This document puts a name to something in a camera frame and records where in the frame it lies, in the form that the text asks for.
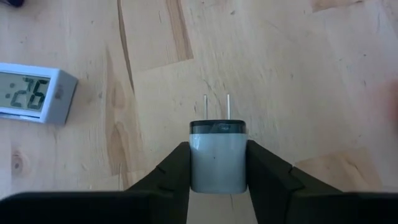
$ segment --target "light wood surface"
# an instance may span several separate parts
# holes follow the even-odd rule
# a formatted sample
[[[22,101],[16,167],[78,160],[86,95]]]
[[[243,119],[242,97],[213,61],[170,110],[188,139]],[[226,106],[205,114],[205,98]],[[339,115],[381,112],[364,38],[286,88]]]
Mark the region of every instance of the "light wood surface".
[[[79,78],[66,126],[0,120],[0,196],[117,190],[188,124],[232,116],[342,190],[398,189],[395,0],[29,0],[0,6],[0,61]],[[189,223],[256,223],[249,194],[192,193]]]

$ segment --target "wood crack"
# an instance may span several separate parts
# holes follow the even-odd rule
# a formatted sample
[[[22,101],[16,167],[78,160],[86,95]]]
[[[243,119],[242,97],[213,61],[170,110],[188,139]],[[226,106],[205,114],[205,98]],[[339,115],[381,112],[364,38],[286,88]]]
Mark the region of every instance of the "wood crack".
[[[135,93],[135,91],[134,91],[134,82],[132,80],[131,64],[130,64],[130,58],[129,58],[129,49],[127,47],[126,30],[124,28],[124,19],[123,19],[123,10],[122,10],[122,5],[121,5],[121,0],[118,0],[118,17],[119,17],[119,33],[120,33],[120,39],[121,39],[121,42],[122,42],[124,60],[126,62],[127,73],[129,75],[129,81],[130,81],[131,90],[132,90],[132,93],[134,94]]]

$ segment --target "wood knot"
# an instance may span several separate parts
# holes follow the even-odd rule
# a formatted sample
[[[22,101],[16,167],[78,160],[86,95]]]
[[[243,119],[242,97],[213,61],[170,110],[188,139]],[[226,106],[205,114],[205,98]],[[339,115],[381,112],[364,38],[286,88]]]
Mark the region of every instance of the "wood knot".
[[[20,175],[24,168],[24,160],[19,151],[13,152],[11,156],[11,174]]]

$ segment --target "clamp jaw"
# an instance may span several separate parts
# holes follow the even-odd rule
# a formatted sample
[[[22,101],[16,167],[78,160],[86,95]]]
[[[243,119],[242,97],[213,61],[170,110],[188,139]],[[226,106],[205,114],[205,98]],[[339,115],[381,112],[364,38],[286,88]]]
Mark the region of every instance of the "clamp jaw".
[[[0,201],[0,217],[16,220],[134,220],[186,223],[190,146],[182,142],[150,174],[123,192],[24,193]],[[258,223],[392,223],[398,194],[343,193],[293,167],[254,141],[246,176]]]

